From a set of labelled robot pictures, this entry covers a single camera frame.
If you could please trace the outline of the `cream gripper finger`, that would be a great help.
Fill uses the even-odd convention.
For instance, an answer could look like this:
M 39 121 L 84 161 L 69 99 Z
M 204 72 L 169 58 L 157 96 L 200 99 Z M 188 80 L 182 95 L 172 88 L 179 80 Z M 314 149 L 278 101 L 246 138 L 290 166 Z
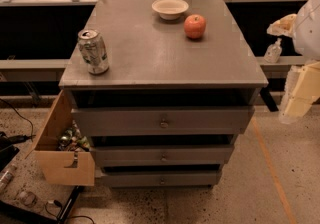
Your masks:
M 301 67 L 292 66 L 285 82 L 279 121 L 283 124 L 297 122 L 319 99 L 320 62 L 310 61 Z
M 267 33 L 273 36 L 292 36 L 293 25 L 296 20 L 296 14 L 289 14 L 273 22 L 267 28 Z

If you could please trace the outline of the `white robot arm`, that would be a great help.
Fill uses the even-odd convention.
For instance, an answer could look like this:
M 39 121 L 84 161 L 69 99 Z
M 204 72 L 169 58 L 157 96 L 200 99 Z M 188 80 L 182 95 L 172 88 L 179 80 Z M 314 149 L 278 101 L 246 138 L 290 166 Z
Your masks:
M 297 122 L 320 99 L 320 0 L 308 0 L 297 14 L 289 14 L 270 24 L 267 33 L 292 39 L 294 50 L 306 59 L 292 66 L 285 82 L 279 121 Z

